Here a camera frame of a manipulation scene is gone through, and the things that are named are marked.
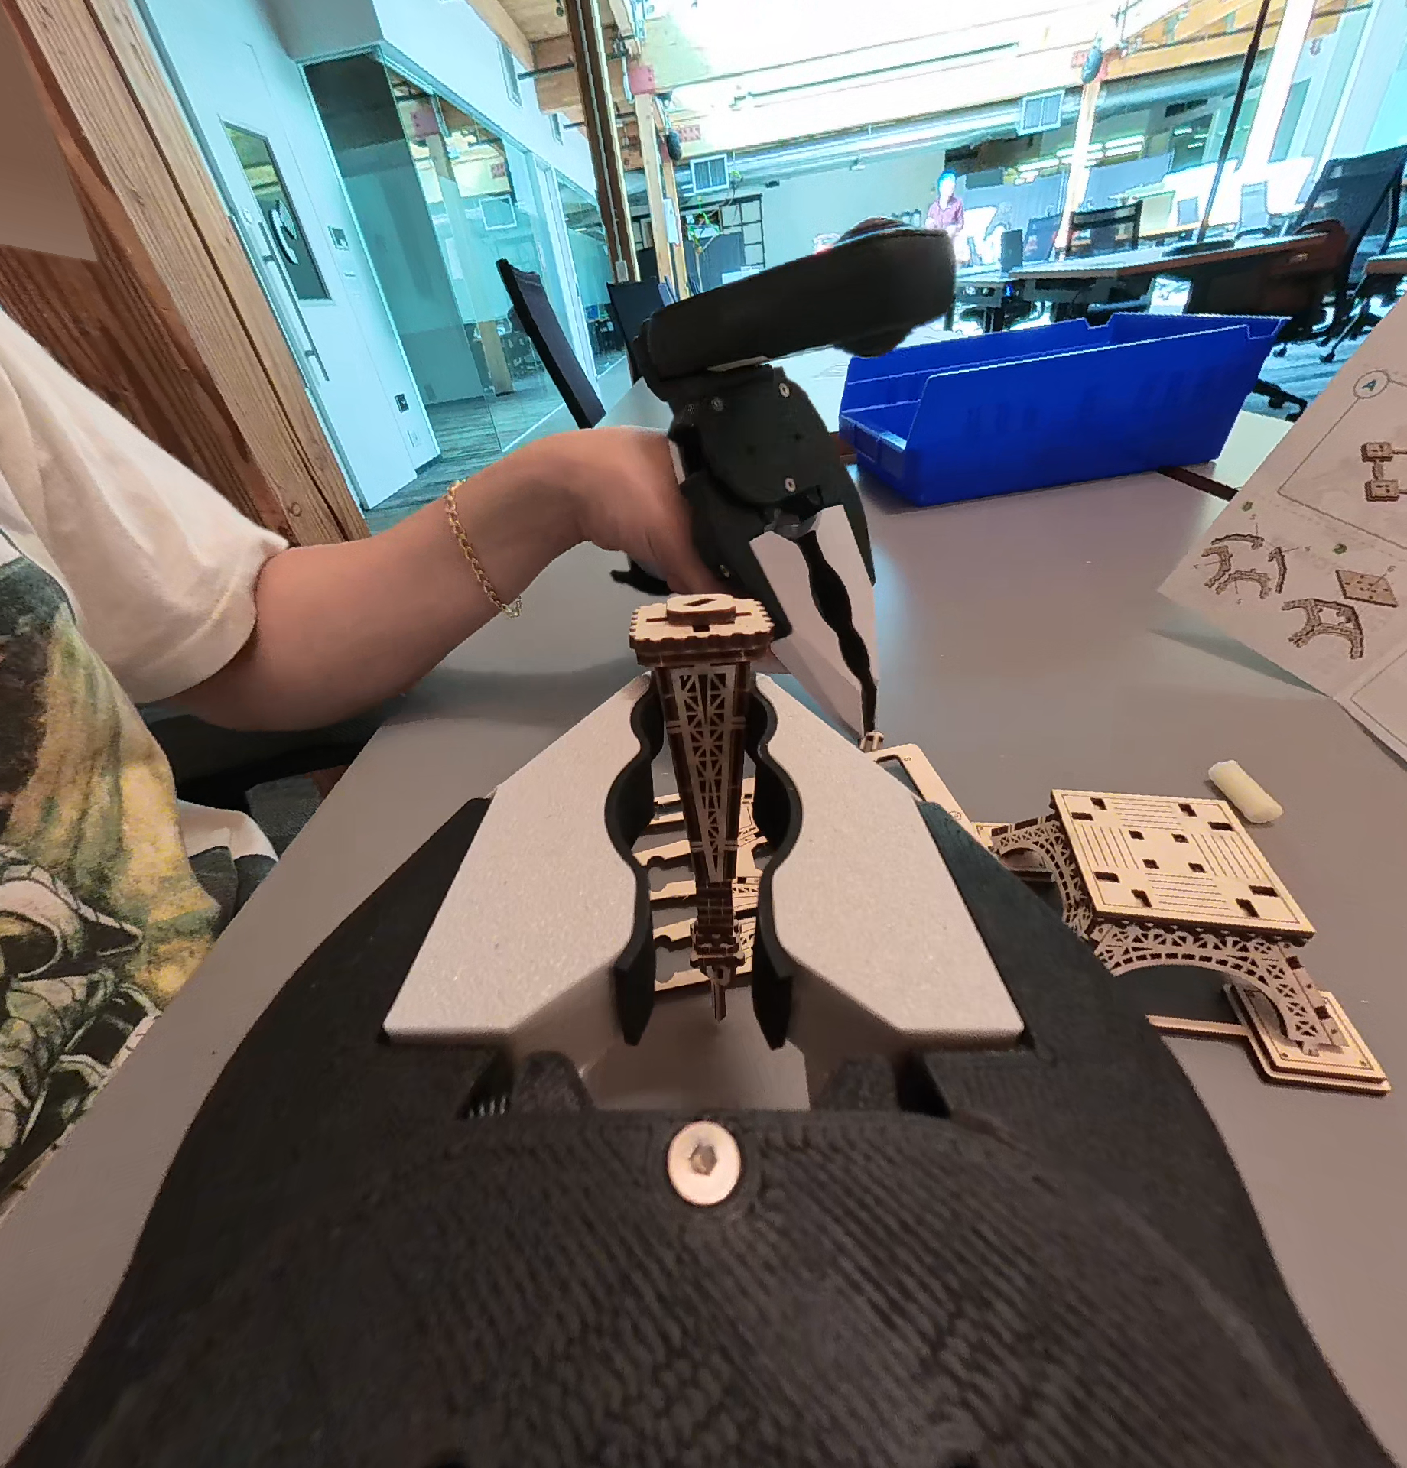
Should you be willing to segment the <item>person's left forearm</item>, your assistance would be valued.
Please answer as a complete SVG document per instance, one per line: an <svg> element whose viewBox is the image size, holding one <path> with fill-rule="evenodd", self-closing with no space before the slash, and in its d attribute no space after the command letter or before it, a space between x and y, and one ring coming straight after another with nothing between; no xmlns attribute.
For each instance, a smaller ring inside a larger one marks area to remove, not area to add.
<svg viewBox="0 0 1407 1468"><path fill-rule="evenodd" d="M410 690L512 614L574 543L539 441L396 528L292 548L255 580L255 627L203 680L143 696L229 729L312 729Z"/></svg>

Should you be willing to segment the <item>grey desk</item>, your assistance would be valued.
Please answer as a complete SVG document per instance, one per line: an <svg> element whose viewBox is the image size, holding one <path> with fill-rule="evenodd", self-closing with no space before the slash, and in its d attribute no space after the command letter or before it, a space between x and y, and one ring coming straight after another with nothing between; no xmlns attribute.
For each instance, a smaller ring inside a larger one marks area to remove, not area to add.
<svg viewBox="0 0 1407 1468"><path fill-rule="evenodd" d="M1329 1363L1407 1466L1407 766L1334 701L1173 607L1161 582L1220 503L1168 476L897 507L867 485L881 712L969 816L1055 787L1204 791L1238 759L1303 952L1390 1073L1385 1098L1266 1082L1231 1044L1171 1047L1216 1120ZM472 796L634 669L634 597L567 552L526 612L454 651L365 745L0 1228L0 1466L118 1287L163 1171L275 991Z"/></svg>

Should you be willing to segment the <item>wooden tower spire model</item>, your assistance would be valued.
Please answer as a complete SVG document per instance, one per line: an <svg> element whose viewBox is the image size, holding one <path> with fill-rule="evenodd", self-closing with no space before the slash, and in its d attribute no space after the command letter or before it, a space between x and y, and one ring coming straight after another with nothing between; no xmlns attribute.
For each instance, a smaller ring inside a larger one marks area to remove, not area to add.
<svg viewBox="0 0 1407 1468"><path fill-rule="evenodd" d="M671 593L631 614L629 645L651 672L674 762L694 874L692 964L708 977L713 1018L729 1013L740 964L732 882L745 779L752 665L767 653L762 602Z"/></svg>

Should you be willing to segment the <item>wooden tower base model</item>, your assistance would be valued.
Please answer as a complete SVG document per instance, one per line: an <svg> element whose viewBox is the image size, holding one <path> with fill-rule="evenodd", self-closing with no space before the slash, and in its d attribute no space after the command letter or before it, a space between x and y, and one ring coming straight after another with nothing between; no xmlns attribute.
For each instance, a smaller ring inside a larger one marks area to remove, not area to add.
<svg viewBox="0 0 1407 1468"><path fill-rule="evenodd" d="M1272 1082L1388 1094L1390 1078L1303 964L1314 923L1224 798L1051 790L972 823L1126 982L1166 1036L1246 1044Z"/></svg>

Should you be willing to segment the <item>person's white printed t-shirt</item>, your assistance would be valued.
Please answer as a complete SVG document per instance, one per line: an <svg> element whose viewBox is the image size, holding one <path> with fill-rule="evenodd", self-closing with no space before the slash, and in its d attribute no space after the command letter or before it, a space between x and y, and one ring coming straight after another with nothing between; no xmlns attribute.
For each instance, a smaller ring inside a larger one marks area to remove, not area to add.
<svg viewBox="0 0 1407 1468"><path fill-rule="evenodd" d="M140 708L229 663L283 548L0 309L0 1218L275 865Z"/></svg>

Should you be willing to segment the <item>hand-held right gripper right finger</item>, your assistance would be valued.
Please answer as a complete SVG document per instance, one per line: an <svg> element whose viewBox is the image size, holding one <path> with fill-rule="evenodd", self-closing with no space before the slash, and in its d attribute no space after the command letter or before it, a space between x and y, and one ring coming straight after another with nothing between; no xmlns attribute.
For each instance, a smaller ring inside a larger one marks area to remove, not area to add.
<svg viewBox="0 0 1407 1468"><path fill-rule="evenodd" d="M774 679L750 703L752 1009L808 1078L847 1061L1006 1051L1024 1018L947 867L926 807Z"/></svg>

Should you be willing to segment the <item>paper instruction sheet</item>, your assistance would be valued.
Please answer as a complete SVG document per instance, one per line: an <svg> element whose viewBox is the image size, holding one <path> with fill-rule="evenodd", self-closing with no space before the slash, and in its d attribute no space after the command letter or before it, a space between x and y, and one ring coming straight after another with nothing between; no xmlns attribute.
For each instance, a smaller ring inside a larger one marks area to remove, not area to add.
<svg viewBox="0 0 1407 1468"><path fill-rule="evenodd" d="M1407 762L1407 292L1161 592Z"/></svg>

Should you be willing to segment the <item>long wooden table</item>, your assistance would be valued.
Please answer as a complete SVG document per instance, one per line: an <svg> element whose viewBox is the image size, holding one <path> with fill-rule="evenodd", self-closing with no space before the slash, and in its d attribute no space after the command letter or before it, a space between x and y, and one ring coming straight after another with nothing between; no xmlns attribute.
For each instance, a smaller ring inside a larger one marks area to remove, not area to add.
<svg viewBox="0 0 1407 1468"><path fill-rule="evenodd" d="M956 309L1004 331L1046 311L1048 320L1104 322L1115 312L1147 312L1152 285L1187 285L1180 312L1283 318L1287 334L1322 318L1325 299L1351 279L1354 244L1341 222L1314 222L1293 233L1231 244L1135 246L1057 263L972 267L956 280Z"/></svg>

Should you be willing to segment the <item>black mesh office chair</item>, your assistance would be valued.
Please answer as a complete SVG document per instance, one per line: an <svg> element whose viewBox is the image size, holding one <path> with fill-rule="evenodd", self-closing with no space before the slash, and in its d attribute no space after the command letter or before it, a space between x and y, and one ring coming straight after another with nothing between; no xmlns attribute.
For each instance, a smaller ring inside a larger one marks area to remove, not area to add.
<svg viewBox="0 0 1407 1468"><path fill-rule="evenodd" d="M1293 246L1268 257L1256 302L1283 318L1278 348L1316 342L1325 359L1358 320L1363 269L1392 244L1400 223L1407 141L1364 154L1330 158L1299 217Z"/></svg>

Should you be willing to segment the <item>small white wax block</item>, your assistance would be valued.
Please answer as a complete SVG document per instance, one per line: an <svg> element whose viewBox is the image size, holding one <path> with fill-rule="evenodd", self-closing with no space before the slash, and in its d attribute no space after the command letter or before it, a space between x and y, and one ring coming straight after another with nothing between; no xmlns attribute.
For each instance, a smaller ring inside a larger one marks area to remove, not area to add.
<svg viewBox="0 0 1407 1468"><path fill-rule="evenodd" d="M1242 762L1220 759L1206 770L1206 781L1242 814L1246 823L1274 823L1283 807L1253 779Z"/></svg>

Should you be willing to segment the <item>person's left hand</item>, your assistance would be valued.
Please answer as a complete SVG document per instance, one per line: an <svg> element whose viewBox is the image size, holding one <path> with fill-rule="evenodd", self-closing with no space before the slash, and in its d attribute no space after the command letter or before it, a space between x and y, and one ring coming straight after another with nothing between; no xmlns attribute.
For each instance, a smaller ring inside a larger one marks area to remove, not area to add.
<svg viewBox="0 0 1407 1468"><path fill-rule="evenodd" d="M724 592L694 543L674 443L660 428L597 427L539 441L573 543L620 552L674 593Z"/></svg>

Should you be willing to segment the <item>wooden cut-out parts sheet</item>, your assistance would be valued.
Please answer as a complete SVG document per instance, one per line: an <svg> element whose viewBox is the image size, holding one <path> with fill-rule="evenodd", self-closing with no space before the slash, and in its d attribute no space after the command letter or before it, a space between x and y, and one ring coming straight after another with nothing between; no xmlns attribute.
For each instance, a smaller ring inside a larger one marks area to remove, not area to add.
<svg viewBox="0 0 1407 1468"><path fill-rule="evenodd" d="M871 753L871 759L908 787L920 801L936 801L958 820L974 840L982 840L987 825L972 820L962 803L950 793L944 776L919 745L892 745ZM762 867L771 861L767 838L762 835L752 816L756 779L742 779L742 809L740 809L740 851L732 874L732 918L739 927L739 955L740 964L732 973L736 983L742 983L752 973L752 939L756 939L756 913L761 903ZM649 880L649 907L653 919L653 955L679 959L676 964L661 964L656 968L653 991L683 994L704 991L707 973L692 964L694 945L694 907L695 882L683 867L692 861L692 848L683 828L681 796L676 791L660 793L649 825L645 828L645 867L649 875L660 867L665 880Z"/></svg>

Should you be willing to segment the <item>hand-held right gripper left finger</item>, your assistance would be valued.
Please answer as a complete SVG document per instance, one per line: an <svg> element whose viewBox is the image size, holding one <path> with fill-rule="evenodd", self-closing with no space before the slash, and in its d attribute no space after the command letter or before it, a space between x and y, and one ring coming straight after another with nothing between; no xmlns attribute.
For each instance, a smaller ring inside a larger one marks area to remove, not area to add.
<svg viewBox="0 0 1407 1468"><path fill-rule="evenodd" d="M560 1052L578 1071L640 1044L656 952L637 843L660 749L656 690L637 676L493 790L387 1041Z"/></svg>

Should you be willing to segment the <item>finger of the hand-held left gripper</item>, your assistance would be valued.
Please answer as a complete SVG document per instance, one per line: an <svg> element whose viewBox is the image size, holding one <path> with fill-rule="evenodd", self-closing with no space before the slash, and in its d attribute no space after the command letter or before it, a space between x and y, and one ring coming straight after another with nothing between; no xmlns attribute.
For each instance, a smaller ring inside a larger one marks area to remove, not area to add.
<svg viewBox="0 0 1407 1468"><path fill-rule="evenodd" d="M871 655L855 623L847 582L815 533L766 529L750 552L772 597L772 653L851 738L871 732Z"/></svg>
<svg viewBox="0 0 1407 1468"><path fill-rule="evenodd" d="M836 639L860 709L857 729L879 729L876 568L857 480L816 512L816 603Z"/></svg>

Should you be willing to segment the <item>wooden pillar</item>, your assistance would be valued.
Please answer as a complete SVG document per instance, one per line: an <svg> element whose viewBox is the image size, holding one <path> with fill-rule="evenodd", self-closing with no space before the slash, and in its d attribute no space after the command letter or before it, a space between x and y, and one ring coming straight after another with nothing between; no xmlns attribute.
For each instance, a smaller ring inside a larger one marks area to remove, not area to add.
<svg viewBox="0 0 1407 1468"><path fill-rule="evenodd" d="M0 1L92 258L0 244L0 302L76 379L299 545L368 538L307 379L131 1Z"/></svg>

